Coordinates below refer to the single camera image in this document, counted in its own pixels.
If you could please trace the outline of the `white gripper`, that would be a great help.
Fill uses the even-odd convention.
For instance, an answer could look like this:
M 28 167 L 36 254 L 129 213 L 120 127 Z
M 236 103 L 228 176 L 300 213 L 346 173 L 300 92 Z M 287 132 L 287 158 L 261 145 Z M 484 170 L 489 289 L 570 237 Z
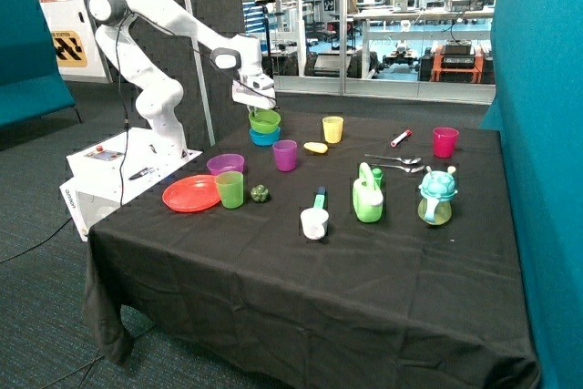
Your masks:
M 250 115 L 256 118 L 258 109 L 273 109 L 276 107 L 274 81 L 266 74 L 241 75 L 232 82 L 232 99 L 250 107 Z

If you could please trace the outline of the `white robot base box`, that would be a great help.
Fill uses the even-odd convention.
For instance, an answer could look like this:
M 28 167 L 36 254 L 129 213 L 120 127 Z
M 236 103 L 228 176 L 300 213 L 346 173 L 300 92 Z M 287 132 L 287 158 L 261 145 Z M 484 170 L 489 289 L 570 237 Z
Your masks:
M 72 178 L 60 186 L 62 198 L 82 241 L 106 216 L 200 155 L 172 150 L 146 128 L 131 128 L 66 157 Z M 155 170 L 136 180 L 144 168 Z

